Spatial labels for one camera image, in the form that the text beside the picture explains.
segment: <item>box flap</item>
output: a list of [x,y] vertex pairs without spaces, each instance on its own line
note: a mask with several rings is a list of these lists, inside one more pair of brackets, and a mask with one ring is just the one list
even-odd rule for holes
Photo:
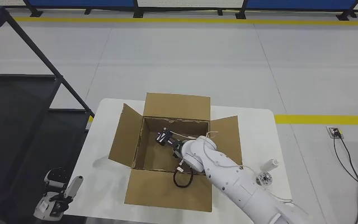
[[108,158],[132,167],[138,142],[142,116],[127,104],[123,104],[118,127]]
[[[189,174],[176,176],[180,184],[189,178]],[[132,170],[124,203],[211,212],[211,189],[204,175],[194,175],[189,187],[178,188],[171,172]]]
[[147,93],[143,116],[210,120],[210,98]]
[[234,162],[242,165],[239,125],[237,116],[212,120],[210,122],[210,131],[215,136],[212,140],[218,147],[217,150],[226,154]]

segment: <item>black stand base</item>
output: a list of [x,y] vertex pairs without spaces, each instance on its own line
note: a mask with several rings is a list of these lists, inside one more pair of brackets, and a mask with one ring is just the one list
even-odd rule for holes
[[40,17],[44,12],[43,11],[37,11],[33,12],[30,17]]
[[350,15],[352,18],[357,18],[357,14],[355,14],[354,12],[349,13],[349,15]]
[[133,18],[143,18],[143,14],[142,11],[134,11]]
[[5,9],[0,6],[0,27],[6,22],[6,16],[4,15]]
[[85,15],[89,15],[89,14],[91,13],[91,11],[92,11],[92,10],[88,8],[88,9],[85,10],[84,14],[85,14]]
[[340,21],[349,21],[347,16],[344,15],[336,15],[336,17],[340,20]]
[[235,13],[235,17],[238,20],[245,20],[246,19],[245,13]]

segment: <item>white table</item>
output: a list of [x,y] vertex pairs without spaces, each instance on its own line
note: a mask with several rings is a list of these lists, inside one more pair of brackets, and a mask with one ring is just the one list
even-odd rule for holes
[[[212,212],[124,204],[130,168],[107,158],[123,103],[143,114],[144,101],[101,101],[72,175],[72,178],[83,176],[84,181],[66,214],[165,224],[252,223],[215,187]],[[273,113],[266,109],[211,106],[212,120],[234,115],[238,115],[243,164],[260,172],[260,165],[267,160],[279,160],[279,167],[270,172],[273,183],[269,190],[279,197],[291,199]]]

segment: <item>yellow floor line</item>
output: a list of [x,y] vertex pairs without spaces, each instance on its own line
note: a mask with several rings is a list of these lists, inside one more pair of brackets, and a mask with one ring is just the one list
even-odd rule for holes
[[276,114],[276,124],[340,124],[358,125],[358,115],[290,115]]
[[205,24],[272,24],[272,25],[325,25],[358,26],[358,21],[315,20],[236,20],[231,18],[54,18],[14,17],[18,22],[172,22]]

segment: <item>white cable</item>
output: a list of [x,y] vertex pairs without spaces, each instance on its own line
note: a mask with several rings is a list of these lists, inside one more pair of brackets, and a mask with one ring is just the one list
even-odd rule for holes
[[[209,133],[219,133],[219,132],[207,132],[206,133],[206,138],[208,137],[208,134]],[[208,156],[208,154],[206,153],[206,148],[205,148],[205,143],[207,142],[207,140],[206,140],[206,138],[204,139],[204,143],[202,144],[202,148],[203,148],[203,150],[204,150],[204,154],[207,156],[207,158],[214,164],[214,165],[216,165],[216,166],[219,166],[219,167],[223,167],[223,168],[233,168],[233,167],[246,167],[246,168],[248,168],[248,169],[250,169],[255,175],[257,175],[257,173],[252,169],[252,168],[250,168],[249,166],[244,166],[244,165],[235,165],[235,166],[222,166],[222,165],[220,165],[220,164],[216,164],[215,163],[215,161],[212,159],[212,158],[210,158],[209,156]]]
[[269,192],[272,196],[274,196],[275,198],[279,199],[279,200],[283,200],[284,203],[288,203],[288,202],[292,202],[292,199],[285,199],[285,198],[280,198],[274,194],[272,194],[271,192]]
[[172,132],[172,131],[170,131],[170,132],[173,133],[173,134],[176,134],[177,136],[181,136],[181,137],[183,137],[183,138],[196,139],[195,137],[192,137],[192,136],[183,136],[183,135],[181,135],[181,134],[178,134],[178,133],[175,133],[175,132]]
[[298,206],[296,203],[294,203],[293,201],[291,202],[284,202],[284,204],[293,204],[294,206],[298,207],[299,209],[301,209],[301,211],[303,211],[304,213],[306,213],[307,216],[310,216],[308,214],[308,212],[306,212],[303,208],[301,208],[300,206]]

